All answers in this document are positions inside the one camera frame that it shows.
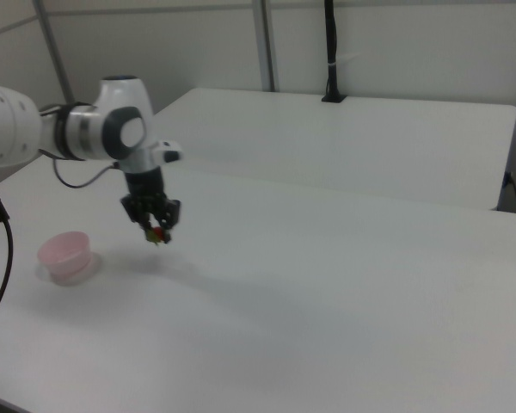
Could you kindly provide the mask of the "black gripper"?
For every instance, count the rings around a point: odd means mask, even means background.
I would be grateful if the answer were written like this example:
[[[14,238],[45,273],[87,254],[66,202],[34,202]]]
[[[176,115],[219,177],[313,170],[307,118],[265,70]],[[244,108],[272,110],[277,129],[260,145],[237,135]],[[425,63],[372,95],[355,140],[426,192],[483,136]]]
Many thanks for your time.
[[[181,214],[181,202],[179,200],[167,200],[164,193],[163,173],[160,167],[140,173],[124,173],[128,195],[124,196],[120,203],[124,207],[128,218],[138,224],[144,232],[145,240],[152,242],[153,232],[150,222],[150,214],[144,205],[165,206],[157,218],[157,235],[161,243],[169,243],[171,230],[178,224]]]

